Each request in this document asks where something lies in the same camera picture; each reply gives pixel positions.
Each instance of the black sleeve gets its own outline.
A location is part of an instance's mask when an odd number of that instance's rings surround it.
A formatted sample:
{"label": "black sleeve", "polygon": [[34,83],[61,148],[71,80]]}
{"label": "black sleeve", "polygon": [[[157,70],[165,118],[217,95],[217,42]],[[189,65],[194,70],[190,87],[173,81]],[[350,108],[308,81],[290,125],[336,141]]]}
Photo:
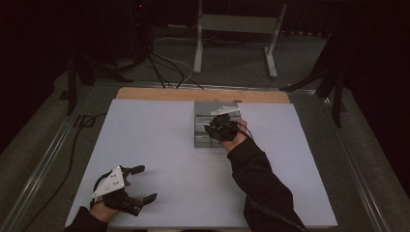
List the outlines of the black sleeve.
{"label": "black sleeve", "polygon": [[306,231],[294,212],[292,192],[273,173],[266,154],[246,139],[228,153],[232,176],[247,194],[244,216],[258,231]]}
{"label": "black sleeve", "polygon": [[80,207],[73,223],[64,232],[105,232],[108,223],[92,216],[85,207]]}

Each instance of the metal bar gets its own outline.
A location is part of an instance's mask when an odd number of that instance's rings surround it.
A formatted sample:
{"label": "metal bar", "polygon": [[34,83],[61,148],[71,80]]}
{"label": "metal bar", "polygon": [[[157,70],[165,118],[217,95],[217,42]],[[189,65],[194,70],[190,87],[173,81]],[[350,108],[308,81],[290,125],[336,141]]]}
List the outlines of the metal bar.
{"label": "metal bar", "polygon": [[78,114],[80,106],[85,102],[88,94],[91,91],[91,87],[84,86],[84,90],[78,97],[78,105],[74,109],[73,114],[67,117],[62,123],[56,135],[54,136],[50,146],[43,155],[42,160],[37,165],[36,169],[31,174],[30,178],[27,180],[22,192],[18,196],[16,202],[14,203],[12,209],[7,214],[6,218],[3,220],[0,231],[2,232],[14,232],[18,228],[26,214],[31,202],[33,201],[38,189],[42,185],[44,177],[46,176],[50,166],[52,165],[54,159],[58,155],[61,146],[69,134],[74,119]]}
{"label": "metal bar", "polygon": [[[325,99],[321,101],[321,104],[324,108],[327,118],[329,119],[328,122],[333,121],[332,117],[332,105],[329,99]],[[342,153],[344,154],[347,162],[347,166],[349,167],[349,172],[352,175],[353,181],[356,185],[356,189],[359,192],[359,195],[362,198],[363,204],[367,210],[367,214],[370,218],[371,223],[373,224],[373,228],[376,232],[390,232],[391,229],[389,224],[387,223],[386,219],[383,217],[382,213],[380,212],[376,200],[371,193],[370,188],[368,187],[366,180],[360,170],[359,165],[356,162],[355,155],[349,149],[345,136],[343,134],[342,129],[338,129],[334,123],[331,123],[332,130],[337,137],[338,144],[340,144],[340,148]]]}

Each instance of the person's right hand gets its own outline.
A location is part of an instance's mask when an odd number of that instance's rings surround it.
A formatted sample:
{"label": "person's right hand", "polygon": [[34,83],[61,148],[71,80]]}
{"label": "person's right hand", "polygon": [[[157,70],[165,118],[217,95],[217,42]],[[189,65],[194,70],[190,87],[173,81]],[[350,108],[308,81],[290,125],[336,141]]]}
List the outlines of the person's right hand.
{"label": "person's right hand", "polygon": [[235,138],[232,141],[222,141],[220,143],[220,145],[222,145],[222,147],[226,150],[226,152],[230,152],[232,151],[232,149],[234,149],[236,146],[238,146],[240,143],[242,143],[243,141],[245,141],[245,139],[247,139],[247,136],[244,135],[244,133],[247,133],[247,122],[244,120],[236,120],[235,122],[238,123],[239,126],[239,130],[241,130],[243,133],[238,132],[235,136]]}

